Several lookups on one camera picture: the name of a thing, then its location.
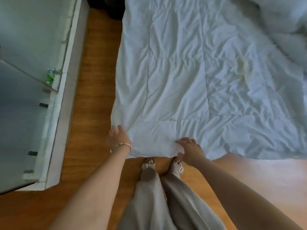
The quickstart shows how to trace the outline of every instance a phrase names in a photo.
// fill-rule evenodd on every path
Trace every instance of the pants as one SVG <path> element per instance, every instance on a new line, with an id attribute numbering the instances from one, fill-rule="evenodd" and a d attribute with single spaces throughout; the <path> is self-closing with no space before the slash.
<path id="1" fill-rule="evenodd" d="M 125 207 L 117 226 L 117 230 L 124 229 L 226 230 L 221 219 L 180 178 L 168 173 L 160 180 L 152 168 L 142 171 L 134 197 Z"/>

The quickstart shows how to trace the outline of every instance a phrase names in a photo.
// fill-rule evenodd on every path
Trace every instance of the sandal buckle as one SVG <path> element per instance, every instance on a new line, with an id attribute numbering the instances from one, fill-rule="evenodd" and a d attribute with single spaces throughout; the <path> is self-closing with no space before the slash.
<path id="1" fill-rule="evenodd" d="M 179 173 L 182 173 L 183 172 L 183 167 L 181 166 L 178 171 L 179 171 Z"/>

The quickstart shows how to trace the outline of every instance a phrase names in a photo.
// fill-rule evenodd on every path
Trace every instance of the person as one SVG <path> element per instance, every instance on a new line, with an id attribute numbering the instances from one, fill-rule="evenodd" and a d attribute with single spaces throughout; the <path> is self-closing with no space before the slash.
<path id="1" fill-rule="evenodd" d="M 106 229 L 119 179 L 132 142 L 124 127 L 109 131 L 112 153 L 84 182 L 51 225 L 51 230 Z M 207 180 L 238 230 L 302 230 L 269 201 L 210 160 L 194 139 L 176 141 L 184 149 L 159 178 L 155 159 L 142 164 L 141 179 L 117 226 L 122 229 L 226 229 L 211 208 L 180 179 L 182 161 Z"/>

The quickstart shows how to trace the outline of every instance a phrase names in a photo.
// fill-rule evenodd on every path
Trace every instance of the forearm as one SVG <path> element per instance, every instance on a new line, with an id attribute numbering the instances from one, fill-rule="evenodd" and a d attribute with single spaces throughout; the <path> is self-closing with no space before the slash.
<path id="1" fill-rule="evenodd" d="M 207 180 L 238 230 L 302 230 L 269 201 L 205 157 L 194 167 Z"/>
<path id="2" fill-rule="evenodd" d="M 51 229 L 106 229 L 129 146 L 118 147 L 80 187 Z"/>

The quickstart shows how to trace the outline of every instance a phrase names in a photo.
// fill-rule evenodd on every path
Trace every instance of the glass panel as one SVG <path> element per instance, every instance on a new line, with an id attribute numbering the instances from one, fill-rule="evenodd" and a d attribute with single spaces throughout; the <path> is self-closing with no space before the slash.
<path id="1" fill-rule="evenodd" d="M 1 59 L 43 82 L 61 74 L 75 2 L 0 0 Z"/>
<path id="2" fill-rule="evenodd" d="M 55 91 L 0 61 L 0 193 L 33 182 Z"/>

